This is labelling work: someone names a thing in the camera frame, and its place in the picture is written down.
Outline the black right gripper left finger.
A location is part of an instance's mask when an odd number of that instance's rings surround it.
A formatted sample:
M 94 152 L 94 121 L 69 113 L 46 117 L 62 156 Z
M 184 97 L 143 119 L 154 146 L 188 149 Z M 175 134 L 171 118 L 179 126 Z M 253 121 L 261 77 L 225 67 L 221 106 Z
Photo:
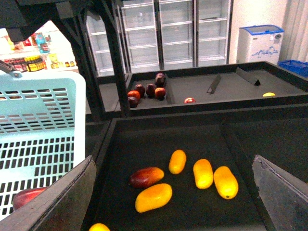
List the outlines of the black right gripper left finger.
M 79 231 L 96 178 L 91 156 L 0 222 L 2 231 Z

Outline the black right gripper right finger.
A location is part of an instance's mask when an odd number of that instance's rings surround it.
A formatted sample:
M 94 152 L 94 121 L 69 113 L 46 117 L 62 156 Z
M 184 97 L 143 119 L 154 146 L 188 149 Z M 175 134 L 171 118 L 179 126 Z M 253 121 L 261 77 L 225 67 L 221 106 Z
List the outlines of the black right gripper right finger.
M 252 170 L 259 197 L 278 231 L 308 229 L 308 184 L 256 155 Z

